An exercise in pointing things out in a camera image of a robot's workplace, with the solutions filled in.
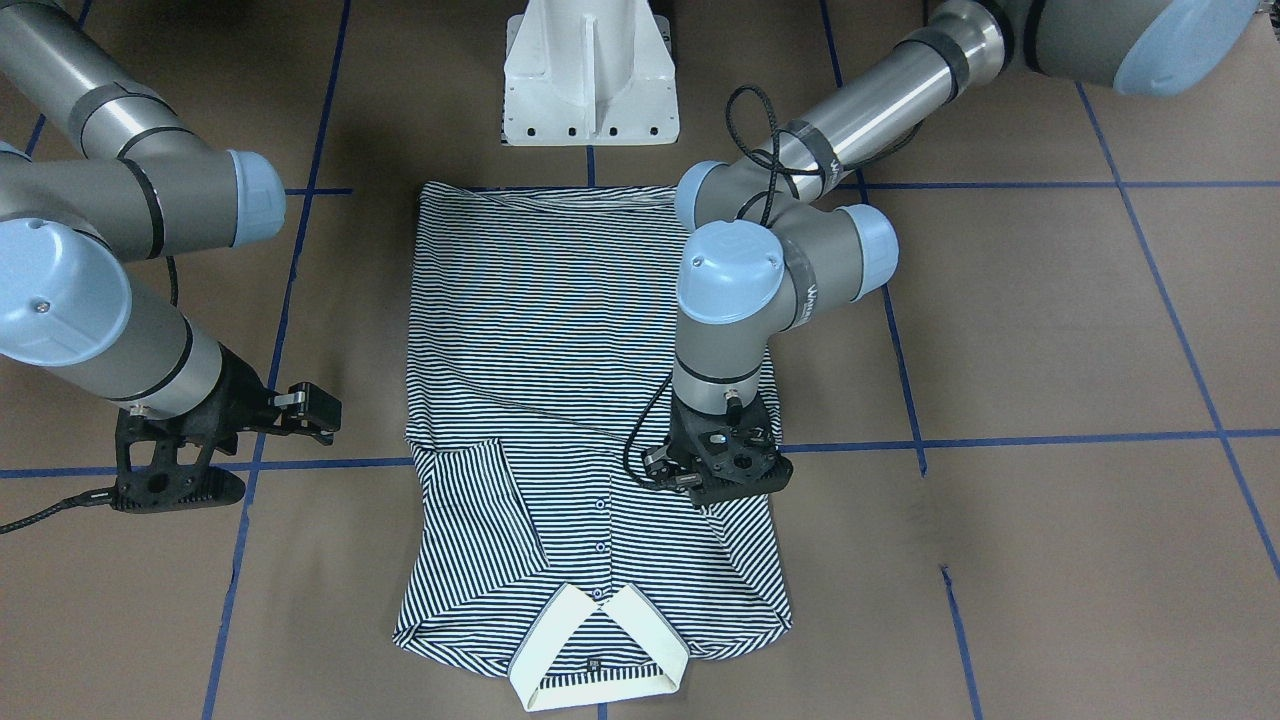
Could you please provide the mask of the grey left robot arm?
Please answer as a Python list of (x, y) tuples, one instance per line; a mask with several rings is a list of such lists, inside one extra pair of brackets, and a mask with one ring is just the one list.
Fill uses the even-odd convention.
[(724, 105), (741, 156), (689, 168), (675, 213), (689, 232), (678, 266), (675, 363), (663, 441), (623, 446), (643, 488), (696, 506), (785, 488), (792, 464), (762, 397), (769, 340), (884, 286), (899, 264), (887, 217), (814, 201), (910, 142), (922, 123), (1010, 68), (1167, 97), (1231, 51), (1254, 1), (945, 1), (870, 69), (780, 123), (767, 92)]

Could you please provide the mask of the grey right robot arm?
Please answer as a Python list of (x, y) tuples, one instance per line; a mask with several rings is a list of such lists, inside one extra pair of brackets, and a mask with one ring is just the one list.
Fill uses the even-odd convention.
[(3, 73), (81, 154), (3, 146), (3, 355), (118, 406), (122, 443), (233, 454), (250, 430), (329, 445), (338, 400), (271, 389), (125, 270), (270, 240), (287, 201), (271, 163), (210, 147), (55, 1), (3, 4)]

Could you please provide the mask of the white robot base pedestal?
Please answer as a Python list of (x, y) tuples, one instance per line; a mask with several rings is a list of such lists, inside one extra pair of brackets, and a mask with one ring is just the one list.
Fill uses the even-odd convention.
[(680, 136), (669, 24), (648, 1), (530, 1), (506, 24), (502, 138), (648, 146)]

